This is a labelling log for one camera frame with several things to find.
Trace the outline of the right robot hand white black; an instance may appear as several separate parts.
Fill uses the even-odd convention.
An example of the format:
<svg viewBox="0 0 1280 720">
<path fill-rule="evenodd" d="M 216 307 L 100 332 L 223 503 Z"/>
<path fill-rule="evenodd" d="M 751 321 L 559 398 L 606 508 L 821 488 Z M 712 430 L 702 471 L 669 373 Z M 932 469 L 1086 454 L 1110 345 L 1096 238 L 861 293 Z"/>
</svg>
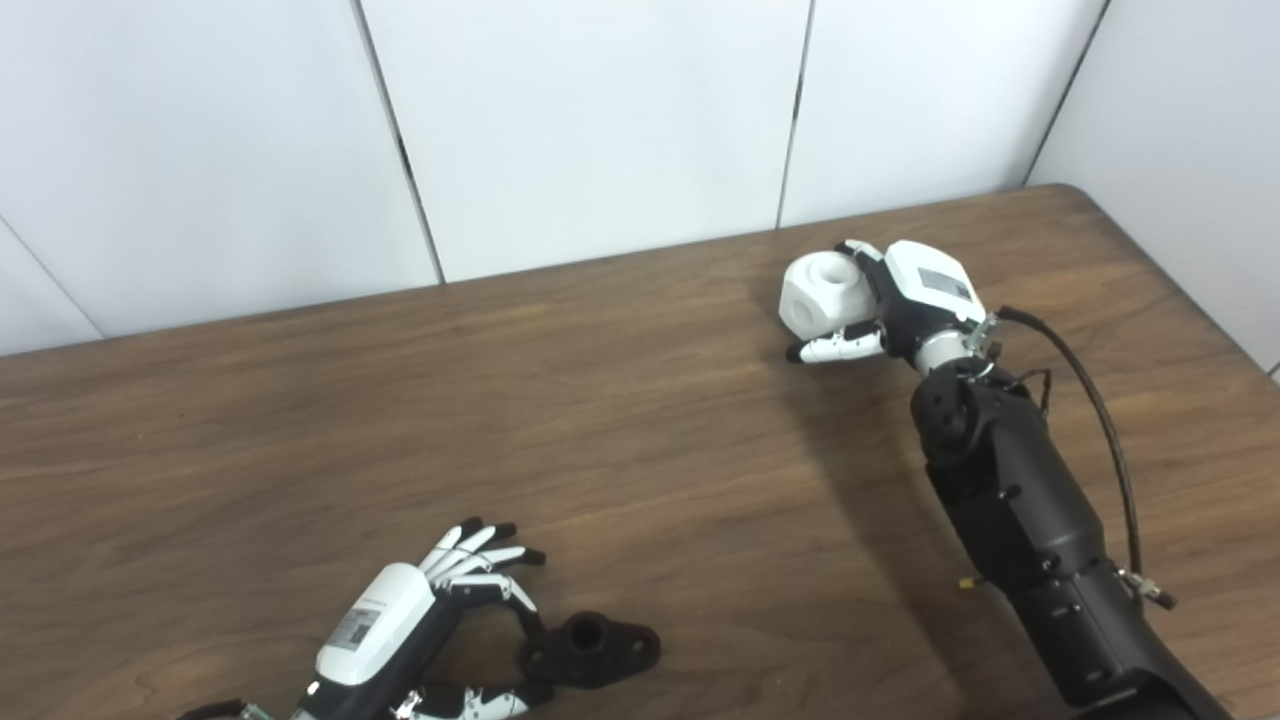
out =
<svg viewBox="0 0 1280 720">
<path fill-rule="evenodd" d="M 795 337 L 786 351 L 792 364 L 883 355 L 922 377 L 979 361 L 989 328 L 963 264 L 910 240 L 886 250 L 845 240 L 796 259 L 783 274 L 778 315 Z"/>
</svg>

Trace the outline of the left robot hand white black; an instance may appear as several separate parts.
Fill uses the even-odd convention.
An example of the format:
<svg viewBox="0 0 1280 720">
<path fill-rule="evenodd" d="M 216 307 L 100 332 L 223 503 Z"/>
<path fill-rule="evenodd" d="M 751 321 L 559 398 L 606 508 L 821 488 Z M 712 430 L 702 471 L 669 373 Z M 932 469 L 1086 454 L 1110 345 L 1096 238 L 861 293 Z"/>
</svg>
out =
<svg viewBox="0 0 1280 720">
<path fill-rule="evenodd" d="M 529 639 L 545 630 L 538 606 L 506 571 L 541 565 L 544 553 L 506 541 L 513 523 L 468 518 L 420 562 L 381 569 L 317 652 L 294 719 L 509 719 L 553 700 L 547 682 L 513 685 L 429 683 L 429 666 L 465 614 L 508 607 Z"/>
</svg>

